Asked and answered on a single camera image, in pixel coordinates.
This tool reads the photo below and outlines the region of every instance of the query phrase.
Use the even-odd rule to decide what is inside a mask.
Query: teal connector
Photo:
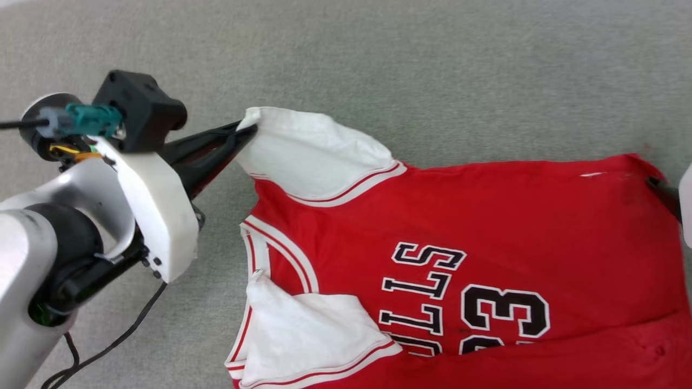
[[[114,107],[105,105],[69,104],[65,112],[72,119],[71,128],[59,128],[64,135],[81,134],[105,136],[116,135],[122,123],[122,114]]]

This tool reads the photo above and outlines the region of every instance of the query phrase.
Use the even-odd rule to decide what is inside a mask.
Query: red fabric
[[[646,187],[647,176],[661,177],[633,155],[409,166],[333,208],[297,203],[274,183],[258,180],[252,215],[304,251],[320,293],[355,295],[381,330],[441,345],[435,358],[402,353],[320,388],[542,388],[548,382],[560,388],[585,387],[577,382],[590,388],[692,388],[681,368],[692,369],[692,324],[678,226]],[[407,252],[413,257],[426,245],[466,257],[456,270],[435,267],[444,258],[439,256],[423,266],[395,262],[402,242],[418,245]],[[293,267],[277,251],[270,254],[272,280],[299,293]],[[431,271],[450,275],[441,300],[383,290],[384,278],[431,287]],[[538,337],[521,336],[520,320],[531,320],[526,307],[511,309],[513,320],[488,317],[489,329],[470,327],[462,320],[462,293],[472,284],[539,295],[549,307],[549,328]],[[492,316],[488,302],[478,304],[478,314]],[[427,320],[432,316],[422,310],[426,305],[441,308],[441,334],[381,323],[382,311]],[[506,346],[459,356],[471,336]],[[536,344],[515,345],[527,341]]]

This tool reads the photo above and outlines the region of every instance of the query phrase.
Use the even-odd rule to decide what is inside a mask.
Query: black cable
[[[73,351],[74,343],[72,343],[72,337],[70,336],[68,338],[69,333],[65,334],[65,339],[67,340],[67,345],[68,345],[68,347],[70,347],[70,351],[73,351],[72,357],[75,359],[75,363],[72,365],[71,368],[62,370],[62,371],[54,374],[53,376],[51,376],[49,379],[47,379],[43,383],[43,385],[41,386],[41,389],[58,389],[63,383],[65,383],[65,381],[70,379],[70,377],[72,377],[73,375],[77,374],[77,372],[79,372],[81,369],[91,365],[93,362],[98,360],[100,357],[108,354],[112,349],[116,348],[118,345],[120,345],[122,342],[124,342],[125,339],[127,339],[130,335],[132,335],[133,332],[135,332],[137,327],[139,327],[140,323],[142,323],[142,320],[144,320],[144,318],[147,317],[149,310],[154,306],[154,303],[156,302],[156,300],[158,300],[158,297],[161,296],[161,294],[163,293],[163,290],[166,289],[166,285],[167,284],[165,282],[163,284],[161,284],[161,286],[158,288],[156,293],[154,293],[152,298],[149,299],[149,302],[144,306],[144,309],[142,309],[142,311],[139,313],[139,316],[137,316],[137,319],[134,321],[132,326],[130,326],[130,328],[127,331],[125,331],[124,334],[120,335],[120,337],[117,338],[116,341],[111,343],[111,345],[106,347],[103,351],[92,356],[91,358],[87,359],[83,363],[79,363],[79,354],[77,353],[76,347],[74,348],[74,351]],[[56,379],[59,379],[59,381],[56,382],[55,385],[51,386],[51,384]]]
[[[45,127],[51,122],[48,119],[20,120],[18,122],[0,122],[0,129]]]
[[[72,340],[72,335],[70,335],[70,333],[67,332],[67,333],[65,333],[64,336],[65,336],[65,341],[67,341],[67,347],[69,347],[70,352],[72,353],[72,360],[73,360],[72,366],[67,368],[67,369],[60,370],[59,372],[53,374],[50,378],[48,378],[46,380],[46,382],[44,382],[43,385],[41,385],[41,389],[48,389],[48,387],[56,379],[62,378],[65,374],[69,373],[70,370],[75,369],[80,364],[80,353],[77,351],[77,348],[75,346],[75,342]]]

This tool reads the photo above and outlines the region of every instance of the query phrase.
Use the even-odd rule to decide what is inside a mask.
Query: white sleeve
[[[398,163],[371,136],[323,114],[255,107],[238,128],[252,124],[257,135],[236,161],[252,177],[268,179],[293,197],[328,199]]]

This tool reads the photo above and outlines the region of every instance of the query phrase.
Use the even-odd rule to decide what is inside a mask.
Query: gray carpet
[[[692,162],[689,0],[38,0],[0,10],[0,118],[110,69],[152,74],[190,119],[174,137],[273,105],[334,116],[430,167],[639,152],[677,181]],[[0,197],[53,177],[0,134]],[[228,388],[244,306],[238,223],[255,202],[233,165],[197,205],[200,258],[140,329],[65,388]],[[158,287],[132,269],[73,330],[110,344]],[[31,388],[65,368],[56,347]]]

